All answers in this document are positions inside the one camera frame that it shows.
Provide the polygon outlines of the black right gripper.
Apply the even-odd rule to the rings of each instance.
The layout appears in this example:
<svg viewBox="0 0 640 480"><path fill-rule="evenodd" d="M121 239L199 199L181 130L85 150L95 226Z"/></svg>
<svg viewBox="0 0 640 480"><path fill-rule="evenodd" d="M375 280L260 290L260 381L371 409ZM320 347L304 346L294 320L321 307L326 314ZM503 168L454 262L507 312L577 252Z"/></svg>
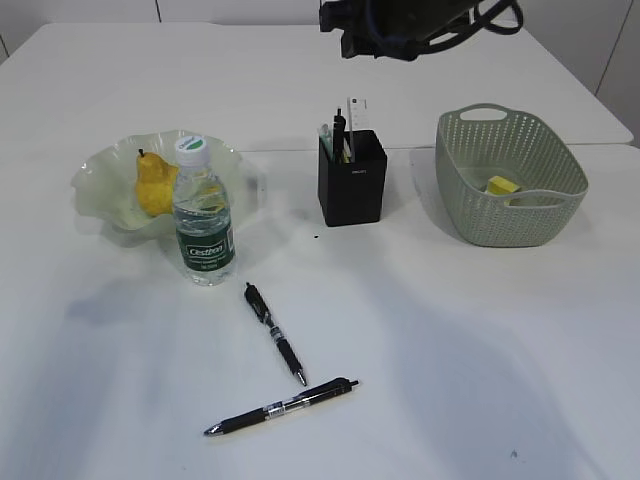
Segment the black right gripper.
<svg viewBox="0 0 640 480"><path fill-rule="evenodd" d="M319 27L340 30L341 56L414 60L430 42L470 25L473 1L322 1Z"/></svg>

